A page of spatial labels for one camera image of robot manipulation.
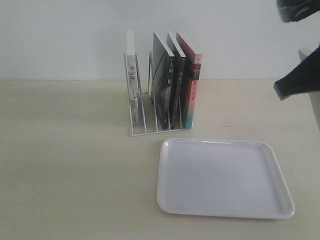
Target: book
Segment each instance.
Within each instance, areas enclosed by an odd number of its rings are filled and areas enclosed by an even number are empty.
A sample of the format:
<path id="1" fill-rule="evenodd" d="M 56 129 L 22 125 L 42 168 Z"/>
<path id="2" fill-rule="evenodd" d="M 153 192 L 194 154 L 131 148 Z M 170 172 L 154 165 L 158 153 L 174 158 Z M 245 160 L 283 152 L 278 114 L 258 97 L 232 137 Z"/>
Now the book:
<path id="1" fill-rule="evenodd" d="M 126 32 L 126 66 L 132 126 L 139 126 L 139 86 L 137 75 L 135 36 L 133 30 Z"/>
<path id="2" fill-rule="evenodd" d="M 186 129 L 193 127 L 194 111 L 199 85 L 203 54 L 183 32 L 177 32 L 176 39 L 186 55 L 182 86 L 181 115 L 182 124 Z"/>
<path id="3" fill-rule="evenodd" d="M 171 129 L 174 129 L 179 110 L 180 91 L 185 69 L 186 55 L 179 46 L 176 35 L 171 31 L 167 35 L 166 44 L 171 49 L 175 57 L 169 104 L 170 126 Z"/>
<path id="4" fill-rule="evenodd" d="M 151 100 L 160 119 L 162 129 L 169 126 L 169 103 L 174 73 L 175 55 L 157 33 L 153 33 L 152 68 L 153 81 Z"/>

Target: book spine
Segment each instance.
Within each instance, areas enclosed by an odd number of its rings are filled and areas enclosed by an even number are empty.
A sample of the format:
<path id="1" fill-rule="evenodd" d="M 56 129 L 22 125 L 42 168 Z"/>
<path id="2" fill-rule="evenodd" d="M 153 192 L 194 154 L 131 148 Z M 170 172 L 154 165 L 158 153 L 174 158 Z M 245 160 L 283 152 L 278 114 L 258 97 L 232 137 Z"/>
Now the book spine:
<path id="1" fill-rule="evenodd" d="M 136 56 L 127 56 L 127 71 L 129 81 L 129 97 L 133 127 L 139 126 L 139 91 Z"/>
<path id="2" fill-rule="evenodd" d="M 168 127 L 168 113 L 170 106 L 171 88 L 174 78 L 175 57 L 169 57 L 168 73 L 167 73 L 167 88 L 165 93 L 165 116 L 164 116 L 164 128 Z"/>
<path id="3" fill-rule="evenodd" d="M 175 86 L 175 93 L 174 93 L 174 104 L 172 107 L 172 113 L 171 113 L 171 128 L 175 128 L 175 122 L 177 118 L 178 108 L 179 108 L 179 100 L 180 100 L 180 92 L 181 92 L 181 85 L 182 85 L 182 79 L 184 74 L 184 68 L 185 68 L 185 61 L 186 59 L 184 57 L 179 57 L 177 59 L 177 66 L 176 69 L 177 72 L 175 72 L 175 78 L 174 81 L 176 81 Z"/>
<path id="4" fill-rule="evenodd" d="M 200 70 L 201 70 L 200 63 L 196 63 L 196 64 L 190 63 L 189 76 L 188 76 L 190 85 L 188 89 L 189 95 L 187 99 L 187 113 L 186 113 L 186 122 L 185 122 L 186 129 L 191 129 L 193 127 Z"/>

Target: white book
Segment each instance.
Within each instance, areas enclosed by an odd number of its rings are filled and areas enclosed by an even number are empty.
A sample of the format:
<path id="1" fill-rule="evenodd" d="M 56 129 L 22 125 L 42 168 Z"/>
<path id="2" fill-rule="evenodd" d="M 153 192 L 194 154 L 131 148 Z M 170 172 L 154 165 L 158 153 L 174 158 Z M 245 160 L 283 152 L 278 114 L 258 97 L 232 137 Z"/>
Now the white book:
<path id="1" fill-rule="evenodd" d="M 129 99 L 133 127 L 139 125 L 139 88 L 136 63 L 135 36 L 133 30 L 126 32 L 126 61 Z"/>

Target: black book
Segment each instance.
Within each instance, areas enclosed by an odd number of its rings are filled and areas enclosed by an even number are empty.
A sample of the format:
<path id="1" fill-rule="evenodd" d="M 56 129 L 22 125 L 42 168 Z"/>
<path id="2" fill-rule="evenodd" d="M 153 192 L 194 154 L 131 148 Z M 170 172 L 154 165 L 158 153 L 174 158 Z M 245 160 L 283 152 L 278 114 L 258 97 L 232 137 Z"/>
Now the black book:
<path id="1" fill-rule="evenodd" d="M 176 35 L 173 32 L 169 32 L 166 44 L 173 52 L 174 59 L 174 70 L 173 70 L 173 81 L 171 87 L 171 96 L 170 96 L 170 104 L 169 104 L 169 112 L 170 112 L 170 125 L 171 128 L 175 128 L 175 123 L 178 117 L 179 110 L 179 102 L 180 102 L 180 92 L 181 92 L 181 84 L 185 69 L 186 55 L 184 51 L 181 49 L 178 41 L 176 39 Z"/>
<path id="2" fill-rule="evenodd" d="M 171 96 L 171 86 L 174 73 L 175 55 L 156 32 L 153 33 L 152 68 L 154 98 L 162 129 L 168 128 L 168 114 Z"/>

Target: book stand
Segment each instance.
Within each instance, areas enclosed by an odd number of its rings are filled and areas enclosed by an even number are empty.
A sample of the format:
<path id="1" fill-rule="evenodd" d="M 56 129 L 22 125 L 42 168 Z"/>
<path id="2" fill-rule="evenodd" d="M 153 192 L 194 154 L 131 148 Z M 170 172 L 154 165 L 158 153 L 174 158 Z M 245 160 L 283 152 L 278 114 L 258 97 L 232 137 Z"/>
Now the book stand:
<path id="1" fill-rule="evenodd" d="M 182 117 L 181 117 L 181 103 L 179 101 L 179 109 L 177 116 L 177 123 L 175 128 L 171 129 L 170 121 L 168 120 L 168 128 L 162 129 L 160 125 L 160 120 L 156 111 L 156 104 L 151 100 L 156 101 L 155 98 L 155 87 L 154 87 L 154 71 L 152 66 L 152 52 L 149 53 L 149 73 L 148 73 L 148 88 L 147 91 L 142 91 L 141 81 L 140 81 L 140 72 L 138 65 L 137 54 L 135 54 L 136 62 L 136 72 L 138 80 L 138 99 L 139 99 L 139 126 L 134 127 L 132 121 L 132 110 L 130 106 L 130 95 L 129 95 L 129 77 L 128 77 L 128 68 L 127 68 L 127 58 L 124 53 L 124 66 L 125 66 L 125 76 L 126 76 L 126 86 L 128 91 L 128 100 L 129 100 L 129 111 L 130 111 L 130 122 L 131 122 L 131 134 L 132 136 L 144 136 L 150 134 L 160 134 L 186 130 L 182 127 Z"/>

